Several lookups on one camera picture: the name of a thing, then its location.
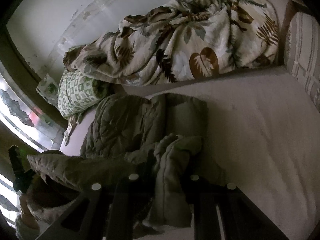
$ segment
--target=crumpled blanket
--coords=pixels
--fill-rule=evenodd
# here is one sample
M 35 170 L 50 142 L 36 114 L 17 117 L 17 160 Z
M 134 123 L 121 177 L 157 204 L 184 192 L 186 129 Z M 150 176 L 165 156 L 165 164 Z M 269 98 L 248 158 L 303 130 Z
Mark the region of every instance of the crumpled blanket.
M 81 157 L 65 156 L 59 151 L 28 155 L 31 168 L 64 197 L 57 200 L 61 206 L 33 203 L 29 205 L 31 213 L 52 223 L 74 199 L 74 191 L 84 191 L 93 183 L 116 185 L 121 178 L 137 173 L 151 152 L 156 159 L 155 197 L 148 224 L 190 226 L 191 211 L 180 176 L 190 157 L 201 151 L 206 124 L 206 103 L 188 96 L 163 94 L 148 100 L 115 94 L 103 99 L 84 140 Z
M 267 0 L 171 0 L 125 17 L 117 32 L 83 47 L 68 67 L 143 86 L 266 67 L 277 50 L 278 23 Z

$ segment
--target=pillowcase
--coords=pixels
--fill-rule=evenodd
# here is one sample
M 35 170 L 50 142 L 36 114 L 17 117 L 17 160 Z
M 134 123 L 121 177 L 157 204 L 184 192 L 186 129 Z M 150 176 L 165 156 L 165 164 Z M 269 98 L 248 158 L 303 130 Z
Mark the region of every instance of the pillowcase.
M 86 77 L 78 70 L 65 70 L 59 84 L 58 110 L 66 119 L 85 111 L 108 95 L 109 85 Z
M 320 112 L 320 26 L 306 13 L 292 18 L 284 50 L 284 64 Z

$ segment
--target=striped fabric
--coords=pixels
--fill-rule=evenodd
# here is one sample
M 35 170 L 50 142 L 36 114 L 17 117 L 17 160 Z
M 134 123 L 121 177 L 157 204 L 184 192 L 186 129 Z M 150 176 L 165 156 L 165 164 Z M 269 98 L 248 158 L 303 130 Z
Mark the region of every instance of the striped fabric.
M 320 112 L 320 26 L 311 15 L 298 12 L 287 33 L 284 64 L 310 95 Z

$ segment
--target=green checkered pillow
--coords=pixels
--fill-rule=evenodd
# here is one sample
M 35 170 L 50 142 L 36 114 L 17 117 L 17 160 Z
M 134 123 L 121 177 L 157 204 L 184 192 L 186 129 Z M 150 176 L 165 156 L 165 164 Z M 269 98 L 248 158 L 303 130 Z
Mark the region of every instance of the green checkered pillow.
M 95 105 L 108 94 L 109 83 L 65 70 L 59 84 L 58 110 L 68 119 Z

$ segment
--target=leaf print blanket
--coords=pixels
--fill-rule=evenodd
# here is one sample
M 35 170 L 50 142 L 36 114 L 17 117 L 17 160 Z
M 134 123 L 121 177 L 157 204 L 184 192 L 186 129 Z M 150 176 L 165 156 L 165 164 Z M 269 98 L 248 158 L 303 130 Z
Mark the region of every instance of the leaf print blanket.
M 98 80 L 143 86 L 265 67 L 277 50 L 276 13 L 267 0 L 171 0 L 125 17 L 117 32 L 64 62 Z

